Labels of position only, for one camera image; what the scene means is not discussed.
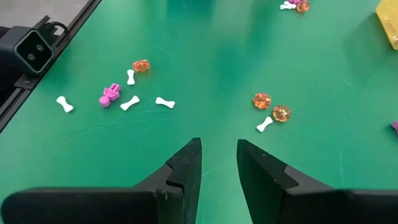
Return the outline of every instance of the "orange faceted bead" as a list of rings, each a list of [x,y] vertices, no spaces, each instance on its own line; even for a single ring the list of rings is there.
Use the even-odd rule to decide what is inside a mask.
[[[306,0],[300,1],[296,9],[298,12],[307,12],[310,9],[310,3]]]
[[[292,115],[292,111],[288,106],[279,105],[274,108],[272,115],[274,115],[275,120],[286,122]]]
[[[253,99],[254,106],[259,109],[266,109],[271,104],[271,97],[265,93],[257,93]]]
[[[132,69],[136,72],[146,72],[150,65],[148,60],[139,60],[132,64]]]

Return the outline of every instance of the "purple object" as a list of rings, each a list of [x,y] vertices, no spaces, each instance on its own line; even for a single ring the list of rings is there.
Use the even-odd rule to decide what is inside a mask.
[[[120,97],[120,85],[113,83],[111,87],[105,88],[104,95],[99,99],[102,107],[109,107],[111,101],[117,100]]]
[[[396,130],[398,135],[398,121],[394,122],[391,126]]]
[[[291,4],[298,4],[300,3],[301,0],[289,0],[289,3]]]

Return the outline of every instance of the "yellow block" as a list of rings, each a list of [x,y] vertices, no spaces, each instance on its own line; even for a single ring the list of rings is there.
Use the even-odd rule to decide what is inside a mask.
[[[398,50],[398,0],[382,0],[376,9],[392,48]]]

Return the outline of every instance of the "green table surface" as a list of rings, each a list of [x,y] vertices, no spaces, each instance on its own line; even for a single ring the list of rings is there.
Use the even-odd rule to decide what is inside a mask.
[[[389,127],[398,53],[378,0],[312,1],[305,14],[280,11],[282,2],[103,0],[0,134],[0,202],[40,186],[133,186],[194,137],[203,144],[197,223],[251,222],[238,139],[336,188],[398,188]],[[128,86],[140,59],[150,72]],[[121,96],[104,109],[98,98],[113,82]],[[259,92],[271,108],[253,106]],[[134,95],[141,102],[121,110]],[[259,133],[277,105],[291,119]]]

